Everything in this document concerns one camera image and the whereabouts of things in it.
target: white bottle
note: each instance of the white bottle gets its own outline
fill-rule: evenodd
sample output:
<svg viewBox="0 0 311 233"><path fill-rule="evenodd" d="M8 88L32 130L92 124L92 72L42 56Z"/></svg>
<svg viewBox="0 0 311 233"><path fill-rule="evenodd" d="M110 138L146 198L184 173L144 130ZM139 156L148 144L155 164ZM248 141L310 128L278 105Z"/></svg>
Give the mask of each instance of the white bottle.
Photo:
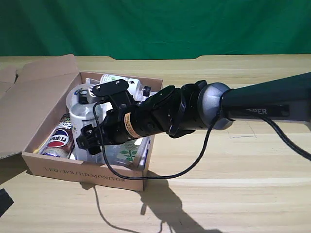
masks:
<svg viewBox="0 0 311 233"><path fill-rule="evenodd" d="M93 114L93 106L95 103L88 103L86 94L87 90L81 90L78 94L78 103L73 105L69 110L75 146L75 159L104 164L103 154L101 152L95 155L91 155L87 150L80 149L76 142L76 139L78 136L80 136L81 129L84 126L89 124L91 124L93 127L97 126ZM99 123L101 123L103 121L103 110L100 105L96 106L96 115L98 117Z"/></svg>

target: black cable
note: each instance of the black cable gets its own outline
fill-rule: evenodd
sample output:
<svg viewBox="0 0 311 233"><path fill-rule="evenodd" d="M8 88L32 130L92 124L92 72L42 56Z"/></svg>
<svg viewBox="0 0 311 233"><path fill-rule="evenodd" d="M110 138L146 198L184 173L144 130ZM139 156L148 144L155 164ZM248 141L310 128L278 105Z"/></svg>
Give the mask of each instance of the black cable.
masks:
<svg viewBox="0 0 311 233"><path fill-rule="evenodd" d="M182 176L184 174L186 174L187 172L189 172L191 169L193 169L198 163L199 161L201 160L201 158L203 157L204 155L204 152L205 152L205 149L207 147L207 142L208 142L208 138L209 138L209 135L212 131L212 129L214 128L217 120L219 119L220 115L217 114L217 116L214 117L214 119L212 120L211 124L210 124L210 127L209 129L207 130L207 133L205 135L205 139L204 139L204 143L203 143L203 147L201 149L201 152L199 154L199 156L197 157L197 159L194 161L193 164L191 164L187 169L183 170L182 172L179 172L179 173L176 173L174 175L168 175L168 176L147 176L147 177L143 177L143 176L137 176L137 177L131 177L131 176L124 176L120 173L118 173L115 169L113 169L108 161L108 158L107 158L107 155L106 155L106 151L105 151L105 146L104 146L104 137L103 137L103 130L102 128L100 127L100 124L99 124L99 121L98 121L98 117L97 117L97 114L96 114L96 106L97 105L100 105L101 103L100 102L97 102L94 104L93 106L93 114L94 114L94 117L95 117L95 120L96 120L96 124L97 124L97 127L99 129L99 132L100 132L100 137L101 137L101 141L102 141L102 151L103 151L103 157L104 157L104 161L107 165L107 167L109 168L109 170L115 174L116 176L118 177L121 177L123 179L127 179L127 180L156 180L156 179L172 179L172 178L176 178L176 177L179 177L179 176Z"/></svg>
<svg viewBox="0 0 311 233"><path fill-rule="evenodd" d="M283 130L274 122L272 121L270 118L267 118L264 115L260 115L257 113L253 113L251 111L247 111L247 110L241 110L241 109L237 109L237 111L241 112L241 113L245 113L249 116L253 116L253 117L257 117L263 121L265 121L266 123L268 123L277 133L277 135L283 140L283 142L289 146L293 151L295 151L296 153L300 154L301 156L303 156L304 158L308 159L311 161L311 154L308 153L307 151L301 149L299 146L297 146L292 140L290 140L286 134L283 132Z"/></svg>

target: open cardboard box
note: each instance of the open cardboard box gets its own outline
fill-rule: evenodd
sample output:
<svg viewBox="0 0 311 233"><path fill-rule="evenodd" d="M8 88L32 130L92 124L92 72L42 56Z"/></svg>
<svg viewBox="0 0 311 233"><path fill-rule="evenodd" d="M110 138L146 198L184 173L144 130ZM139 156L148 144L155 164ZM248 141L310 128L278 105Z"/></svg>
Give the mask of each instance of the open cardboard box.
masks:
<svg viewBox="0 0 311 233"><path fill-rule="evenodd" d="M106 165L33 154L68 112L66 96L86 78L99 80L101 73L79 72L72 54L26 64L15 81L16 69L0 71L0 158L22 152L33 175L60 180L93 183L102 186L144 190L142 180L121 179ZM140 79L143 85L159 91L162 79L126 76ZM112 166L126 176L144 176L148 171L154 137L142 171Z"/></svg>

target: wooden table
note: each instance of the wooden table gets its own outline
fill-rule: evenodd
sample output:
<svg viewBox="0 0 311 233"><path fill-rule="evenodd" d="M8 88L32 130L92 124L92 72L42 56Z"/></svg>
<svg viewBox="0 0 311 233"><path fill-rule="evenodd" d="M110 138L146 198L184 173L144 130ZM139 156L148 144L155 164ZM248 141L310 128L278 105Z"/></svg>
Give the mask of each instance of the wooden table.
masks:
<svg viewBox="0 0 311 233"><path fill-rule="evenodd" d="M0 68L39 57L0 57ZM77 57L80 70L164 79L181 86L206 79L237 88L311 71L311 55L203 56L195 60L116 61ZM311 151L311 133L279 124ZM150 170L187 167L205 132L180 139L157 135ZM311 163L263 122L235 122L213 131L202 161L181 178L149 181L145 192L36 177L20 157L0 161L0 187L15 203L0 218L3 233L309 233Z"/></svg>

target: green backdrop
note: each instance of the green backdrop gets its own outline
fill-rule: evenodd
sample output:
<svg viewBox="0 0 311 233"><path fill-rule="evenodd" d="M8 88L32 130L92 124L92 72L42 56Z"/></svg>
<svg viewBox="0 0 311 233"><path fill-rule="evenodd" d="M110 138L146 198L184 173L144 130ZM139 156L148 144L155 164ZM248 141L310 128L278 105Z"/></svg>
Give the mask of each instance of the green backdrop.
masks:
<svg viewBox="0 0 311 233"><path fill-rule="evenodd" d="M1 56L311 53L311 0L0 0Z"/></svg>

